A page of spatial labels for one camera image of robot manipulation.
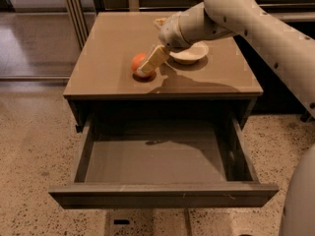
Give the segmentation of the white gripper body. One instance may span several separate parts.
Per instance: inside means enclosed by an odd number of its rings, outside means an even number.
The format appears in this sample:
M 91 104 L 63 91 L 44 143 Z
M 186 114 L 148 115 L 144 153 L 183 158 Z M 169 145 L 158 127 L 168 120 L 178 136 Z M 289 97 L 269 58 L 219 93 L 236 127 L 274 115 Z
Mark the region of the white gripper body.
M 181 32 L 180 15 L 178 12 L 168 17 L 159 30 L 158 39 L 168 49 L 187 49 L 191 46 Z

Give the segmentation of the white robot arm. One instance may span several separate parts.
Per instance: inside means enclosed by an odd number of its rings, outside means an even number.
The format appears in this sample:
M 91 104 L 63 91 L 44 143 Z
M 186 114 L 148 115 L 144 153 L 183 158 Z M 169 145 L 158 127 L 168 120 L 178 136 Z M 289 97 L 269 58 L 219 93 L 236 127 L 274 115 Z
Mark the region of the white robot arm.
M 255 0 L 204 0 L 159 27 L 160 44 L 135 68 L 151 75 L 170 52 L 202 40 L 242 36 L 315 117 L 315 40 L 265 12 Z M 303 154 L 285 197 L 280 236 L 315 236 L 315 146 Z

